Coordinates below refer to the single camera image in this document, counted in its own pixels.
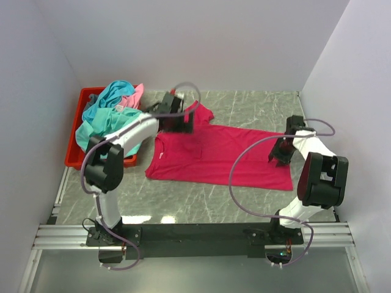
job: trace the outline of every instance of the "gray marble surface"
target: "gray marble surface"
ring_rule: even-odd
[[[187,105],[194,94],[187,93]],[[161,100],[164,92],[146,92],[143,106]],[[296,92],[209,91],[202,93],[202,103],[211,109],[213,124],[241,128],[284,132],[290,115],[302,115]],[[137,166],[125,169],[119,187],[119,209],[125,223],[216,223],[264,222],[268,219],[246,214],[232,202],[227,186],[179,181],[154,181],[145,177],[153,155],[153,138],[142,143]],[[296,196],[296,185],[304,160],[298,152],[291,163],[295,190],[256,189],[234,187],[239,201],[247,208],[274,214]],[[93,198],[86,195],[79,182],[79,172],[72,169],[65,186],[57,224],[80,224],[85,217],[95,217]],[[334,222],[331,210],[314,215],[313,222]]]

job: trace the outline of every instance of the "shirt sleeve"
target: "shirt sleeve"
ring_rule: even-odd
[[[190,107],[186,110],[193,109],[198,104],[198,101],[195,101]],[[203,104],[200,104],[194,113],[194,124],[195,125],[205,125],[209,124],[210,120],[214,118],[213,112],[208,108],[204,107]]]

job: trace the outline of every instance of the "red basket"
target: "red basket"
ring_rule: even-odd
[[[65,165],[67,167],[73,167],[77,170],[81,169],[81,164],[83,163],[85,154],[83,150],[80,148],[80,146],[78,146],[78,144],[76,143],[75,131],[80,127],[82,123],[81,115],[83,113],[84,107],[90,100],[89,96],[91,94],[99,95],[104,89],[105,87],[86,87],[82,89],[80,92],[78,107],[76,109],[76,114],[73,119],[72,132],[71,132],[71,136],[69,137],[67,155],[65,157]],[[137,162],[137,155],[126,157],[123,160],[123,166],[125,168],[132,167],[136,165],[136,162]]]

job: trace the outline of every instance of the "pink cloth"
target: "pink cloth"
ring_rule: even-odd
[[[145,171],[150,179],[190,181],[228,185],[236,158],[254,142],[280,133],[211,125],[212,111],[200,105],[194,114],[194,133],[161,132],[155,139],[155,153]],[[255,146],[236,166],[234,186],[293,190],[289,166],[268,162],[276,140]]]
[[[118,105],[122,107],[137,109],[140,106],[140,100],[143,93],[144,93],[144,84],[139,84],[134,89],[134,94],[131,96],[122,96],[122,100],[121,102],[118,103]]]

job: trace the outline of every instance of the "clothes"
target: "clothes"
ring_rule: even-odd
[[[212,111],[200,105],[195,110],[192,134],[159,133],[146,177],[228,185],[232,165],[243,150],[262,138],[280,134],[211,125],[212,118]],[[241,159],[233,175],[234,186],[293,190],[289,166],[276,167],[277,161],[268,162],[275,142],[261,143]]]
[[[118,103],[117,111],[121,112],[124,107],[137,109],[140,106],[141,96],[144,93],[144,84],[139,84],[134,89],[134,94],[131,96],[122,96],[121,102]]]
[[[85,110],[82,114],[82,121],[91,124],[97,109],[112,108],[122,100],[122,96],[134,94],[134,87],[127,81],[113,81],[99,94],[95,104]]]
[[[89,101],[87,102],[86,106],[84,107],[84,110],[87,110],[89,107],[91,107],[92,105],[94,105],[96,102],[97,102],[97,99],[98,99],[99,95],[96,95],[94,93],[92,93],[91,95],[89,95]]]
[[[129,107],[124,108],[121,113],[113,108],[98,108],[91,123],[86,120],[76,130],[76,143],[83,151],[86,151],[90,137],[113,133],[134,121],[140,113],[140,110]],[[136,154],[140,145],[141,143],[136,145],[129,153],[125,154],[125,157]]]

